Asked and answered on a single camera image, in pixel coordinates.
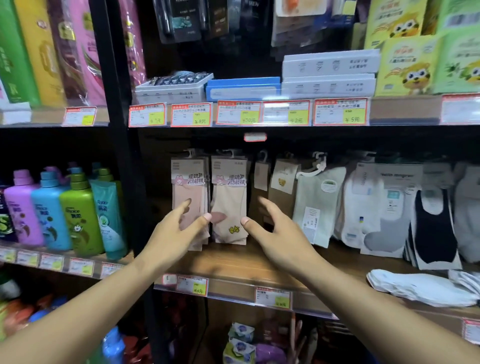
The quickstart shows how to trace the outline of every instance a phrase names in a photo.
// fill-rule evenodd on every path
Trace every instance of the hand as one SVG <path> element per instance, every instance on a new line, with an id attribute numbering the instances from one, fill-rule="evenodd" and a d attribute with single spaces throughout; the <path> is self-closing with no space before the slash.
<path id="1" fill-rule="evenodd" d="M 152 265 L 158 275 L 182 258 L 195 236 L 208 225 L 212 219 L 209 213 L 200 216 L 185 230 L 180 231 L 180 219 L 189 210 L 192 202 L 188 199 L 176 209 L 170 211 L 152 232 L 147 245 L 140 253 L 143 260 Z"/>
<path id="2" fill-rule="evenodd" d="M 321 258 L 300 227 L 285 215 L 277 205 L 259 197 L 275 224 L 273 232 L 268 232 L 256 221 L 244 217 L 241 224 L 262 246 L 266 256 L 279 267 L 297 277 L 301 269 L 308 267 L 310 260 Z"/>

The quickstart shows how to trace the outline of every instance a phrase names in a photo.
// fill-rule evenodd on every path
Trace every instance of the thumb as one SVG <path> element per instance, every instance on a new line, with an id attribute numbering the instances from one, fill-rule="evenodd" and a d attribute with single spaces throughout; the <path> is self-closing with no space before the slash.
<path id="1" fill-rule="evenodd" d="M 212 215 L 207 212 L 203 216 L 197 218 L 197 220 L 192 222 L 189 227 L 182 231 L 189 243 L 191 243 L 195 236 L 197 236 L 197 234 L 208 225 L 211 219 Z"/>
<path id="2" fill-rule="evenodd" d="M 271 233 L 262 228 L 258 222 L 251 220 L 248 217 L 243 217 L 240 220 L 243 228 L 255 238 L 256 241 L 263 245 L 270 238 Z"/>

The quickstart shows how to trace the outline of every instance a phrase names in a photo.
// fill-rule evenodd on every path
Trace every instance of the yellow butterfly design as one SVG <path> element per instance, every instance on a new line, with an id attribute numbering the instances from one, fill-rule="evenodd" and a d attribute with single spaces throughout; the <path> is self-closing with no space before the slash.
<path id="1" fill-rule="evenodd" d="M 240 228 L 238 226 L 232 226 L 228 231 L 230 234 L 233 234 L 234 232 L 240 232 Z"/>

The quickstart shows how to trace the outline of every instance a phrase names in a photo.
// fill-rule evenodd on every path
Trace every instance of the person's right hand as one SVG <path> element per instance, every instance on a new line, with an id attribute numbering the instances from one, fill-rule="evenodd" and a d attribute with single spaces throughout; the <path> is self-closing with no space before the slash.
<path id="1" fill-rule="evenodd" d="M 256 221 L 244 217 L 244 229 L 262 246 L 266 256 L 293 276 L 301 274 L 302 268 L 320 256 L 307 240 L 300 227 L 285 215 L 277 205 L 259 197 L 275 224 L 274 231 L 268 232 Z"/>

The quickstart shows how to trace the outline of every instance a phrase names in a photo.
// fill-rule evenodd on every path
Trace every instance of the blue box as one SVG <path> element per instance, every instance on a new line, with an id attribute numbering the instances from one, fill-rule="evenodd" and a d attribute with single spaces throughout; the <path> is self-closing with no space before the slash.
<path id="1" fill-rule="evenodd" d="M 207 101 L 261 101 L 280 95 L 280 90 L 280 77 L 258 77 L 209 80 L 205 91 Z"/>

